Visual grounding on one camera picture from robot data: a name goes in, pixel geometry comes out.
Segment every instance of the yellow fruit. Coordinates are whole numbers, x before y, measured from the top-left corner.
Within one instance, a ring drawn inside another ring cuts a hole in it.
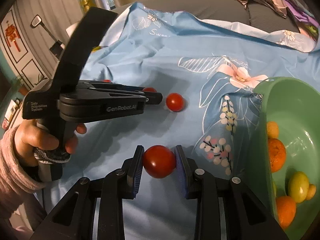
[[[268,138],[278,138],[279,127],[276,122],[273,122],[273,121],[267,122],[267,134],[268,134]]]
[[[302,171],[297,171],[290,178],[288,183],[288,195],[296,203],[301,203],[307,197],[309,191],[309,179]]]
[[[315,193],[316,193],[316,186],[314,184],[310,184],[306,200],[312,199]]]
[[[273,179],[272,179],[272,184],[273,184],[273,191],[275,193],[275,198],[276,198],[277,197],[277,186],[276,186],[276,183]]]

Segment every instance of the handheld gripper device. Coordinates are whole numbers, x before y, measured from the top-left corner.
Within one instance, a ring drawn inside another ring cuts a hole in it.
[[[187,158],[181,145],[174,149],[176,179],[186,199],[197,200],[194,240],[220,240],[219,198],[223,200],[226,240],[289,240],[261,201],[238,177],[215,178]],[[80,178],[52,209],[30,240],[92,240],[96,201],[100,198],[97,240],[125,240],[122,199],[139,191],[144,148],[106,177]]]
[[[52,79],[41,81],[23,100],[23,119],[36,119],[37,126],[59,139],[56,150],[35,148],[42,181],[61,178],[62,164],[70,159],[65,142],[78,123],[143,114],[146,104],[159,104],[162,95],[143,92],[143,87],[79,80],[92,49],[117,14],[92,7],[74,30]]]

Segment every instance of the hand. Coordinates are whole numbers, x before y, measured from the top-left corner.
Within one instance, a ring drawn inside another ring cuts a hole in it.
[[[87,128],[83,123],[79,124],[76,131],[85,134]],[[66,151],[73,154],[78,145],[78,138],[74,134],[65,145]],[[54,150],[59,146],[59,140],[47,131],[36,126],[36,120],[23,120],[18,127],[13,141],[13,149],[17,159],[24,166],[37,166],[38,161],[33,155],[33,148],[42,150]]]

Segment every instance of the cherry tomato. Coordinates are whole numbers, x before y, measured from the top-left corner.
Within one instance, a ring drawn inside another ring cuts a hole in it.
[[[157,92],[157,90],[155,90],[154,88],[144,88],[142,91],[145,91],[145,92]]]
[[[179,112],[184,108],[184,99],[178,93],[172,93],[167,96],[167,107],[174,112]]]
[[[175,169],[176,157],[167,147],[154,145],[145,151],[142,163],[150,176],[162,179]]]

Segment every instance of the tangerine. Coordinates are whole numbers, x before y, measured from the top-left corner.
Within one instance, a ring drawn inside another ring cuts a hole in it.
[[[285,163],[287,153],[283,143],[275,138],[268,139],[268,153],[271,172],[279,171]]]
[[[292,197],[281,196],[276,198],[279,224],[282,229],[286,229],[296,215],[297,206]]]
[[[273,121],[267,122],[267,134],[268,134],[268,138],[278,138],[279,127],[276,122],[273,122]]]
[[[306,200],[312,199],[315,193],[316,193],[316,186],[314,184],[310,184]]]

